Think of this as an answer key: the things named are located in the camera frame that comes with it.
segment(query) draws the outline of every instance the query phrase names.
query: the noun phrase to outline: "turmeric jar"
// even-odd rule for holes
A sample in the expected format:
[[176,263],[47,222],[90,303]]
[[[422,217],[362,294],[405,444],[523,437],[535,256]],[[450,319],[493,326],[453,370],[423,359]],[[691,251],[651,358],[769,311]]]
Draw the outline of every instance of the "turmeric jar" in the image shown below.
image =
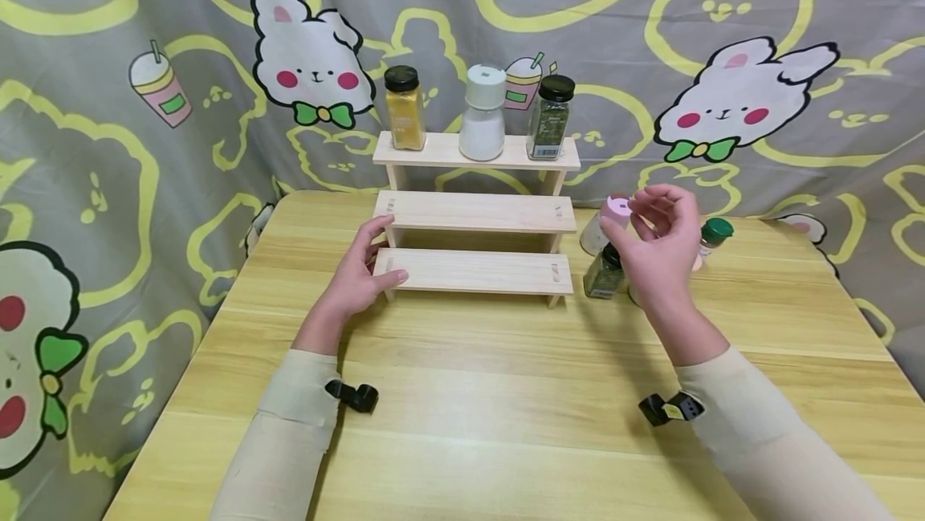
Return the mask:
[[389,109],[395,149],[423,150],[426,130],[418,70],[410,65],[385,70],[385,106]]

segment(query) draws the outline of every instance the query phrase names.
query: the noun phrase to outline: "black strap clip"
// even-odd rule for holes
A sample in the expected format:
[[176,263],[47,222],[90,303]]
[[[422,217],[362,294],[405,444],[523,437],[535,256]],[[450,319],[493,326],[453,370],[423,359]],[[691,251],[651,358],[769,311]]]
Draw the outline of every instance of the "black strap clip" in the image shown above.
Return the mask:
[[639,410],[652,426],[662,426],[673,420],[694,420],[703,415],[704,407],[687,393],[677,393],[668,401],[656,393],[643,399]]
[[324,391],[358,413],[371,413],[379,400],[379,392],[369,385],[355,389],[343,381],[334,380],[324,386]]

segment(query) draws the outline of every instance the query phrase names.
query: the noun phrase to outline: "wooden table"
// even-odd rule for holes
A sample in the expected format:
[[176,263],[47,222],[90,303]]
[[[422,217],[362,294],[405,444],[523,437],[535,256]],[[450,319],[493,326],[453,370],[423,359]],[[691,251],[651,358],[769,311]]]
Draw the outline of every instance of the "wooden table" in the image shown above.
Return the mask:
[[[206,519],[263,388],[373,203],[316,192],[280,203],[105,519]],[[578,230],[591,214],[577,210]],[[925,519],[919,396],[798,231],[735,225],[696,273],[696,302],[899,519]],[[352,322],[343,375],[380,400],[372,416],[341,418],[316,521],[748,519],[688,425],[652,429],[639,412],[645,395],[677,389],[641,310],[625,295],[585,298],[591,258],[576,235],[562,250],[579,294],[554,310],[539,296],[403,291]]]

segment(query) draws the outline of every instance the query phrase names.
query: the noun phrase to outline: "wooden spice rack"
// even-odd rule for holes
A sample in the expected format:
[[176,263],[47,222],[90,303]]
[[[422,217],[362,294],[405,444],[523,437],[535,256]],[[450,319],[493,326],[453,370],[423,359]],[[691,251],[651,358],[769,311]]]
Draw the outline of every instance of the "wooden spice rack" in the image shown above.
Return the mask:
[[[408,282],[398,290],[493,292],[507,295],[546,295],[553,308],[562,295],[571,295],[568,259],[559,253],[562,234],[577,231],[572,201],[560,197],[565,174],[581,162],[574,140],[565,138],[554,161],[532,161],[526,136],[507,136],[504,150],[493,161],[476,162],[458,150],[458,133],[427,133],[424,150],[397,150],[391,132],[379,134],[373,163],[384,165],[390,190],[379,193],[375,215],[391,214],[385,230],[390,248],[379,251],[376,274],[403,269]],[[529,169],[546,172],[544,195],[413,192],[407,168]],[[547,253],[423,250],[402,246],[403,230],[500,231],[542,234]],[[385,295],[394,300],[394,292]]]

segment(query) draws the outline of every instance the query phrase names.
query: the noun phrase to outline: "woman's right hand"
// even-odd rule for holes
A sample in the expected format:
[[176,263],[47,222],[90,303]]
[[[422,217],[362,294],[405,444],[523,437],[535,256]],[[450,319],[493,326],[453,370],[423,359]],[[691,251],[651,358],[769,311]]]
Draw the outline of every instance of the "woman's right hand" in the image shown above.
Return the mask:
[[687,283],[700,246],[694,194],[674,185],[652,185],[636,192],[629,207],[638,239],[609,218],[601,218],[601,229],[620,253],[640,306],[690,301]]

